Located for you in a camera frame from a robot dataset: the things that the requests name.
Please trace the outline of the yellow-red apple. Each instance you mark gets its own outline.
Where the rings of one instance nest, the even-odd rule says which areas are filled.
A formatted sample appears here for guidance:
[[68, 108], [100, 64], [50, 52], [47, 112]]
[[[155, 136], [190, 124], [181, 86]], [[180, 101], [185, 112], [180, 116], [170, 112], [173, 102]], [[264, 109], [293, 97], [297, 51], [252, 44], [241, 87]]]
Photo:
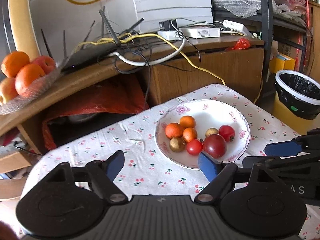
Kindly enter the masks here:
[[10, 100], [16, 98], [18, 93], [15, 88], [15, 78], [6, 77], [0, 84], [0, 104], [3, 106]]

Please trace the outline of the small orange mandarin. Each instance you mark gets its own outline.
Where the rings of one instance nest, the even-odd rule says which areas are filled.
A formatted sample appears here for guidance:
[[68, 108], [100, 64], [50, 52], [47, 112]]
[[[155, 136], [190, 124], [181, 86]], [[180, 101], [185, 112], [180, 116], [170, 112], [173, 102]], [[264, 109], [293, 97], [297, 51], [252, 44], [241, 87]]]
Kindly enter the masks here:
[[192, 128], [192, 127], [188, 127], [186, 129], [184, 129], [182, 138], [186, 143], [189, 143], [192, 140], [197, 139], [196, 129]]
[[180, 125], [186, 129], [186, 128], [195, 128], [196, 127], [196, 120], [194, 117], [190, 115], [185, 115], [180, 118]]

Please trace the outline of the glass fruit bowl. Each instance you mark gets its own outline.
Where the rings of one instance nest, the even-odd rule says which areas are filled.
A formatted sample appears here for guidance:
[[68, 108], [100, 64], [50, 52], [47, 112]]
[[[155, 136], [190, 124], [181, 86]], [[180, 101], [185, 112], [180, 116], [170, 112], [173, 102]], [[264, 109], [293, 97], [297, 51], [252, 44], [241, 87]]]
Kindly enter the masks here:
[[10, 100], [8, 103], [1, 106], [1, 115], [7, 115], [22, 110], [31, 102], [38, 99], [61, 77], [63, 66], [58, 66], [51, 73], [33, 81], [25, 90], [23, 95]]

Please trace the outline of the larger orange mandarin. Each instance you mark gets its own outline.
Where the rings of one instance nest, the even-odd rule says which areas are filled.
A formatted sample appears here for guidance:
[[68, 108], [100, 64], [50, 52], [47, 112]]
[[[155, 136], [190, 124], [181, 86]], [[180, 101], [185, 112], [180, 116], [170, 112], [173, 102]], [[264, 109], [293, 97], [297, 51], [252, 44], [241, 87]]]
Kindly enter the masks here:
[[181, 138], [183, 135], [184, 128], [175, 122], [168, 124], [165, 128], [165, 135], [168, 139]]

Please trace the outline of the red apple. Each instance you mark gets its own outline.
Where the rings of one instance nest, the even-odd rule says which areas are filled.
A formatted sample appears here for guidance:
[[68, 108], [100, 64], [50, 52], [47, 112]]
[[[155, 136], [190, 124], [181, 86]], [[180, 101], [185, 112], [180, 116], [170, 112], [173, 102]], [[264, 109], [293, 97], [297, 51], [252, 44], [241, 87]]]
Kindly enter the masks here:
[[52, 59], [49, 56], [39, 56], [33, 61], [31, 61], [33, 64], [38, 64], [45, 74], [49, 74], [50, 72], [54, 71], [56, 69], [56, 64], [54, 59]]

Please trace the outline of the oval red tomato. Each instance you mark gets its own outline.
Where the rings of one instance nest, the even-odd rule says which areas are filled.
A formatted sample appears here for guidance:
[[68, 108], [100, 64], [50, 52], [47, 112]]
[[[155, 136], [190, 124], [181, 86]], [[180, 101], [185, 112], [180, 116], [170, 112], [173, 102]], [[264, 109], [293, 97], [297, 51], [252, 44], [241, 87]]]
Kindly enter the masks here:
[[219, 135], [221, 135], [226, 142], [232, 142], [235, 138], [235, 130], [229, 125], [222, 125], [219, 128]]

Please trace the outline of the white labelled box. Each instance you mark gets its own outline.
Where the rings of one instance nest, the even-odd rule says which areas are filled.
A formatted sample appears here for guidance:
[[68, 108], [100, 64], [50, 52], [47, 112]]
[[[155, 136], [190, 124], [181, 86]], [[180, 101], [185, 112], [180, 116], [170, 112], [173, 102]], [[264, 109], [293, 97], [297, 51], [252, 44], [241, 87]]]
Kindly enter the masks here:
[[252, 36], [251, 32], [242, 23], [224, 20], [222, 24], [225, 28], [232, 29], [233, 31], [242, 33], [245, 36]]

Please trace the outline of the round red tomato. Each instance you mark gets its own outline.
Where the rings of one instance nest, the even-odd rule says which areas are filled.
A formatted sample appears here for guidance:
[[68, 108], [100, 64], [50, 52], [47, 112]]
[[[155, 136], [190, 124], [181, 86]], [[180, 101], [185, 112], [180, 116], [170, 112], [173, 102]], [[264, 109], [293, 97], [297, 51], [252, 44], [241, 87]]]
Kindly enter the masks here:
[[193, 139], [187, 143], [185, 148], [190, 155], [199, 155], [203, 150], [203, 140]]

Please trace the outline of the yellow trash bin black liner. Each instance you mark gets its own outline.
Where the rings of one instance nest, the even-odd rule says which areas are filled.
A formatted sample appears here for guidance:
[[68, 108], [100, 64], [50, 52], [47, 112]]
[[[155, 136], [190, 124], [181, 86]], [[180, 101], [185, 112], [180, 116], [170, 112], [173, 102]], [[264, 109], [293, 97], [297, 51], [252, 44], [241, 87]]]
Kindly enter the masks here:
[[319, 115], [319, 83], [293, 70], [275, 76], [273, 115], [299, 134], [306, 134]]

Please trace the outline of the white router box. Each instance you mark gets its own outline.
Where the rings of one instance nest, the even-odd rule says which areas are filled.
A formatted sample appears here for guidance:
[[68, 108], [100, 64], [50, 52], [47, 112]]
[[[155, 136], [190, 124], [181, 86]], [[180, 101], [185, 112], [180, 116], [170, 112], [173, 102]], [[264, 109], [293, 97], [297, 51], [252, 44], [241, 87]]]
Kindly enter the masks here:
[[195, 39], [221, 37], [219, 28], [185, 27], [180, 28], [179, 31], [181, 31], [184, 36]]

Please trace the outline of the dark purple tomato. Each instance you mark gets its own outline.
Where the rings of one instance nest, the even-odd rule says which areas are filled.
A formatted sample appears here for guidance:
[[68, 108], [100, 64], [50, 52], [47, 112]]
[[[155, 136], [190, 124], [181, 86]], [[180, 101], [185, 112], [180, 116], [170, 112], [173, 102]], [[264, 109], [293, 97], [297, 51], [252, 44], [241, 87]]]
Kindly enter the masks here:
[[203, 150], [215, 159], [219, 159], [227, 152], [225, 139], [219, 134], [211, 134], [203, 142]]

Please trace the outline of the white power strip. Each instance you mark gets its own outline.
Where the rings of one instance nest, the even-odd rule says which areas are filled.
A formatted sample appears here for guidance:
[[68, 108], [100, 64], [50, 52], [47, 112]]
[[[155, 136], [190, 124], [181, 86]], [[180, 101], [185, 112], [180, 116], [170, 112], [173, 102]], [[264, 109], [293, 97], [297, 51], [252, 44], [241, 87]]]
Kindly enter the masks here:
[[178, 32], [174, 30], [169, 30], [169, 31], [159, 30], [157, 31], [157, 35], [163, 37], [168, 41], [178, 41], [183, 39], [182, 37], [179, 36]]

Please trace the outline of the red plastic bag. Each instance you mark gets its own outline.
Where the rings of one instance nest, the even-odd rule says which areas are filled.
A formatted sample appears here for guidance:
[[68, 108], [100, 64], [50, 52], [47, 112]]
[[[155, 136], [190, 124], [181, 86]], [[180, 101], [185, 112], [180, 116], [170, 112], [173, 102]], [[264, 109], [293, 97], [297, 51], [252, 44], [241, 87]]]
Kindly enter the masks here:
[[44, 146], [48, 150], [58, 147], [54, 132], [49, 128], [49, 124], [57, 118], [96, 113], [137, 114], [146, 108], [148, 104], [134, 75], [111, 77], [68, 96], [44, 111]]

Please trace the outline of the black power adapter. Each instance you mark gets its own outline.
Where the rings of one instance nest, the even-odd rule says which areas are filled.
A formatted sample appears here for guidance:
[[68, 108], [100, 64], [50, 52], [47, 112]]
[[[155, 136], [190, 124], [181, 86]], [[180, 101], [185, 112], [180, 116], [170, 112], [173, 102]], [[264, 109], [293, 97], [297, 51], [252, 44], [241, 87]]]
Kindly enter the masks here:
[[159, 28], [162, 31], [177, 30], [177, 22], [176, 20], [165, 20], [165, 21], [159, 22]]

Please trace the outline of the big orange on top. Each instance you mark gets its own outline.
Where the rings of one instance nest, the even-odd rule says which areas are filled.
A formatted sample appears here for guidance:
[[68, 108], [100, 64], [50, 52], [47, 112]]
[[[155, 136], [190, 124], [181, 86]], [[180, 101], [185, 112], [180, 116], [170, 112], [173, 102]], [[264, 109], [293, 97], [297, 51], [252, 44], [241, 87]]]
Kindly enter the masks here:
[[1, 71], [6, 77], [15, 77], [20, 69], [29, 63], [28, 54], [22, 51], [13, 51], [4, 58]]

